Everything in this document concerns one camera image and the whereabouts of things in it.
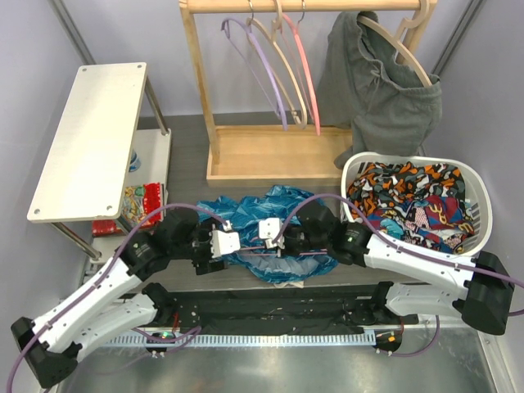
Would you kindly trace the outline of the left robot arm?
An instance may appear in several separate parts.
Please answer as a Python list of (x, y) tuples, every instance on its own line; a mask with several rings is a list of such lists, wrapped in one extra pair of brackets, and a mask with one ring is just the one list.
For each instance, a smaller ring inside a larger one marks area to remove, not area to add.
[(151, 231), (136, 226), (115, 253), (83, 286), (47, 313), (21, 317), (11, 325), (20, 353), (7, 378), (12, 391), (20, 364), (49, 390), (71, 375), (97, 348), (123, 332), (168, 325), (177, 303), (149, 278), (173, 260), (191, 260), (207, 273), (215, 260), (239, 251), (231, 222), (189, 204), (168, 204), (164, 219)]

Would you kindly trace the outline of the blue patterned shorts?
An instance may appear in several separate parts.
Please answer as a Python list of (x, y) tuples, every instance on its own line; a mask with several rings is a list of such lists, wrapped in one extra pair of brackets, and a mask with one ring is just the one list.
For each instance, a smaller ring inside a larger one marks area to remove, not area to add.
[[(267, 218), (284, 220), (300, 202), (313, 196), (297, 187), (275, 185), (264, 196), (245, 196), (235, 201), (219, 196), (214, 201), (198, 201), (197, 205), (229, 220), (239, 233), (242, 244), (255, 244), (258, 222)], [(258, 279), (274, 286), (303, 282), (307, 278), (330, 273), (338, 262), (330, 256), (275, 257), (265, 255), (230, 254), (224, 257), (229, 265), (240, 265)]]

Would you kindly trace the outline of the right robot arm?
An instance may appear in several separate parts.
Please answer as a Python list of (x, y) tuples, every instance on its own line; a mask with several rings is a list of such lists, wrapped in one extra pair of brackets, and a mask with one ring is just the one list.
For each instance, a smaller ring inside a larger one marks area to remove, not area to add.
[(377, 322), (389, 323), (397, 315), (445, 315), (480, 332), (505, 334), (515, 282), (497, 255), (451, 255), (413, 246), (367, 224), (341, 221), (317, 201), (299, 204), (291, 215), (297, 225), (288, 219), (264, 225), (267, 246), (289, 255), (323, 250), (340, 264), (387, 270), (421, 283), (381, 284), (369, 304)]

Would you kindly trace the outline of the pink wire hanger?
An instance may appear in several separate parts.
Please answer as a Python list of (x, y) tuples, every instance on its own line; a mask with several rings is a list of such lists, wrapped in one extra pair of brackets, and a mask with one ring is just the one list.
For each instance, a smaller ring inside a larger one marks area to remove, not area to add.
[[(278, 248), (267, 249), (265, 247), (264, 242), (261, 239), (259, 239), (258, 237), (255, 237), (254, 240), (255, 240), (255, 244), (247, 244), (247, 245), (242, 244), (242, 242), (240, 241), (242, 248), (240, 251), (237, 251), (236, 253), (243, 254), (243, 255), (275, 256), (279, 258), (286, 257), (280, 254), (281, 250)], [(325, 248), (322, 248), (321, 246), (315, 246), (307, 239), (307, 251), (300, 254), (299, 256), (296, 256), (296, 257), (289, 256), (289, 257), (298, 258), (302, 256), (306, 257), (306, 256), (327, 256), (327, 255), (328, 255), (328, 252)]]

